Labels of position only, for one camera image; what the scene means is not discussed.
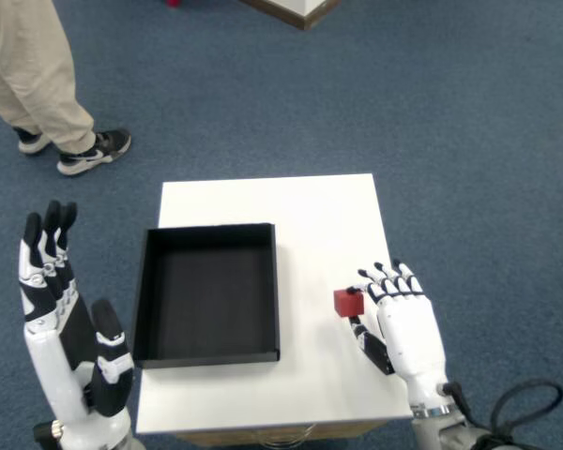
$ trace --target shoe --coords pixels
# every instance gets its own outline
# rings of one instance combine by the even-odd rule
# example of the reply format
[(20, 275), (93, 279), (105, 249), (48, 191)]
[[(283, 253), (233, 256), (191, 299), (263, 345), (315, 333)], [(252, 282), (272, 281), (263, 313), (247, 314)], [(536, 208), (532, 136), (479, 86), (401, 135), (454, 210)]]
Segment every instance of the shoe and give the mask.
[(50, 143), (50, 138), (44, 133), (31, 134), (22, 128), (13, 128), (19, 135), (19, 151), (26, 155), (41, 152)]
[(56, 169), (63, 175), (78, 175), (103, 162), (113, 162), (128, 151), (131, 135), (126, 129), (113, 129), (96, 133), (96, 143), (89, 150), (73, 155), (61, 153)]

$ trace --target red block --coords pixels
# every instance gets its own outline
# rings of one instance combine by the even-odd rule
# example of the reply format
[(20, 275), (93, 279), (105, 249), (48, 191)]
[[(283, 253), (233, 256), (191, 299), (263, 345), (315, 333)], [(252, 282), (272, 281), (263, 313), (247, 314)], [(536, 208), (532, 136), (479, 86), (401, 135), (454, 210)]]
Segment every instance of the red block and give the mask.
[(340, 317), (360, 316), (365, 312), (362, 292), (334, 291), (334, 308)]

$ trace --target white table top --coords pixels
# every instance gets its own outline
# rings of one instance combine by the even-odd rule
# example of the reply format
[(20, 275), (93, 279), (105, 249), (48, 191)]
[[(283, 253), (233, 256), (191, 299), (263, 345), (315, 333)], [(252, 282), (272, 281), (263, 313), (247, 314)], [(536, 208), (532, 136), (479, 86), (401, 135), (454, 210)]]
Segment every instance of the white table top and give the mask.
[(389, 263), (373, 177), (163, 184), (161, 228), (251, 222), (276, 227), (281, 360), (143, 370), (137, 432), (409, 417), (403, 382), (367, 359), (333, 307), (359, 267)]

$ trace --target beige pants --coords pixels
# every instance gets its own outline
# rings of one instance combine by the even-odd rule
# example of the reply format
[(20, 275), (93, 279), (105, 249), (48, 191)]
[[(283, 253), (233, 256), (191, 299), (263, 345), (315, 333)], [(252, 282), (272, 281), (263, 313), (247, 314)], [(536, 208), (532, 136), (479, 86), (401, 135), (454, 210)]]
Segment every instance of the beige pants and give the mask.
[(45, 133), (67, 153), (94, 144), (94, 120), (75, 98), (73, 59), (52, 0), (0, 0), (0, 116)]

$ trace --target black tray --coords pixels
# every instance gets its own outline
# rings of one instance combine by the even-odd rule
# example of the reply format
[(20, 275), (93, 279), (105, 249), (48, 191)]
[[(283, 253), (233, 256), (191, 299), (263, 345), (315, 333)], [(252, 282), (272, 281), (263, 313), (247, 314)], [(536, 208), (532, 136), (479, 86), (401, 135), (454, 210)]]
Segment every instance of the black tray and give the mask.
[(132, 355), (143, 368), (278, 361), (275, 227), (148, 230)]

